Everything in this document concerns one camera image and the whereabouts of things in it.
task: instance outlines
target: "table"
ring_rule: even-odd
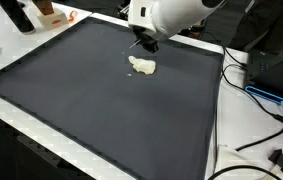
[[[31,36],[23,36],[14,27],[11,20],[4,14],[0,8],[0,69],[14,62],[18,58],[30,52],[40,44],[48,41],[52,37],[66,30],[67,26],[57,28],[53,31],[46,32],[43,30],[38,20],[34,16],[36,14],[35,6],[28,1],[24,1],[27,5],[25,12],[28,14],[30,20],[37,28],[37,32]],[[126,21],[111,18],[101,14],[92,14],[91,12],[70,8],[67,6],[53,4],[55,7],[60,8],[66,14],[72,10],[78,12],[76,21],[70,24],[70,27],[81,19],[88,16],[99,18],[111,23],[127,26]],[[220,46],[202,42],[182,36],[173,36],[172,40],[183,42],[185,44],[207,49],[214,52],[222,53],[223,50]],[[246,62],[248,54],[231,50],[230,53],[239,61]],[[233,64],[234,62],[227,55],[225,58],[224,66]],[[237,69],[229,69],[227,71],[229,80],[237,85],[243,84],[244,73]],[[277,106],[273,103],[261,100],[262,104],[272,112],[277,112]],[[101,159],[95,154],[91,153],[81,145],[75,143],[59,132],[46,126],[41,121],[29,116],[28,114],[20,111],[18,108],[6,103],[0,99],[0,119],[7,124],[16,128],[28,137],[32,138],[39,144],[45,146],[55,154],[59,155],[66,161],[72,163],[80,170],[86,172],[95,179],[107,180],[130,180],[134,179],[120,169],[114,167],[107,161]],[[236,148],[246,143],[258,140],[270,134],[277,132],[283,125],[271,117],[263,113],[257,105],[252,102],[247,96],[241,92],[228,86],[224,81],[221,83],[219,102],[218,102],[218,142],[221,145],[228,145],[229,147]],[[213,173],[213,137],[209,149],[209,159],[206,169],[206,176]],[[242,154],[247,158],[256,161],[261,167],[270,169],[271,163],[267,160],[269,153],[275,148],[283,149],[283,135],[280,137],[263,143],[262,145],[252,147]]]

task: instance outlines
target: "cable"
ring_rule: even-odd
[[[241,69],[241,70],[243,70],[243,71],[246,71],[246,70],[247,70],[247,68],[245,68],[245,67],[242,67],[242,66],[239,66],[239,65],[236,65],[236,64],[230,64],[230,65],[228,65],[227,67],[224,68],[224,70],[223,70],[223,72],[222,72],[222,74],[221,74],[221,79],[223,78],[223,76],[225,76],[224,73],[227,71],[227,69],[228,69],[229,67],[237,67],[237,68],[239,68],[239,69]]]
[[[261,144],[261,143],[264,143],[264,142],[266,142],[266,141],[268,141],[268,140],[271,140],[271,139],[273,139],[273,138],[275,138],[275,137],[280,136],[281,134],[283,134],[283,128],[282,128],[279,132],[277,132],[277,133],[275,133],[275,134],[273,134],[273,135],[271,135],[271,136],[269,136],[269,137],[263,138],[263,139],[261,139],[261,140],[259,140],[259,141],[256,141],[256,142],[253,142],[253,143],[250,143],[250,144],[246,144],[246,145],[244,145],[244,146],[241,146],[241,147],[239,147],[239,148],[236,148],[235,150],[236,150],[236,151],[241,151],[241,150],[243,150],[243,149],[246,149],[246,148],[249,148],[249,147],[252,147],[252,146]]]
[[[205,32],[202,32],[202,33],[203,33],[203,34],[209,34],[215,41],[217,41],[217,43],[218,43],[220,46],[222,46],[222,48],[225,49],[226,53],[227,53],[236,63],[240,64],[240,65],[243,66],[243,67],[247,67],[247,64],[242,63],[242,62],[239,62],[236,58],[234,58],[234,57],[232,56],[232,54],[227,50],[227,48],[225,48],[225,46],[224,46],[212,33],[206,32],[206,31],[205,31]]]
[[[274,113],[271,113],[270,111],[268,111],[267,109],[264,108],[264,106],[257,100],[256,97],[254,97],[251,93],[248,93],[246,92],[243,88],[239,87],[239,86],[236,86],[234,84],[232,84],[229,79],[227,78],[227,76],[225,75],[225,72],[223,71],[223,77],[225,79],[225,81],[231,85],[232,87],[236,88],[236,89],[239,89],[241,90],[242,92],[244,92],[245,94],[247,94],[249,97],[251,97],[255,103],[257,103],[257,105],[261,108],[261,110],[263,110],[265,113],[267,113],[268,115],[272,116],[274,119],[280,121],[283,123],[283,116],[281,115],[278,115],[278,114],[274,114]]]
[[[221,60],[221,77],[219,80],[219,84],[221,83],[222,80],[222,76],[223,76],[223,64],[224,64],[224,60],[225,60],[225,48],[223,47],[223,55],[222,55],[222,60]],[[214,157],[215,157],[215,161],[214,161],[214,171],[217,167],[217,160],[218,160],[218,105],[216,105],[215,108],[215,121],[214,121]]]
[[[209,20],[209,17],[205,18],[204,29],[203,29],[203,31],[199,34],[199,37],[198,37],[199,40],[202,40],[203,34],[204,34],[204,33],[206,32],[206,30],[207,30],[206,27],[208,27],[208,22],[209,22],[208,20]]]
[[[209,177],[208,180],[214,180],[218,176],[220,176],[220,175],[222,175],[222,174],[224,174],[226,172],[236,170],[236,169],[253,169],[253,170],[264,172],[264,173],[272,176],[276,180],[282,180],[281,178],[279,178],[278,176],[276,176],[275,174],[273,174],[272,172],[270,172],[268,170],[265,170],[265,169],[262,169],[262,168],[259,168],[259,167],[256,167],[256,166],[247,166],[247,165],[232,166],[232,167],[228,167],[228,168],[222,169],[222,170],[216,172],[215,174],[213,174],[211,177]]]

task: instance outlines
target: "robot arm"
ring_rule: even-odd
[[[205,19],[224,0],[131,0],[129,26],[150,52],[163,41]]]

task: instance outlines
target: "white dough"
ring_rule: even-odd
[[[134,56],[129,56],[129,61],[133,64],[133,69],[137,72],[143,72],[146,75],[153,74],[156,63],[152,60],[137,59]]]

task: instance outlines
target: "dark gray mat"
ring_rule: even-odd
[[[0,97],[136,178],[202,180],[222,55],[172,41],[129,50],[134,40],[89,18],[1,70]],[[154,59],[155,74],[129,55]]]

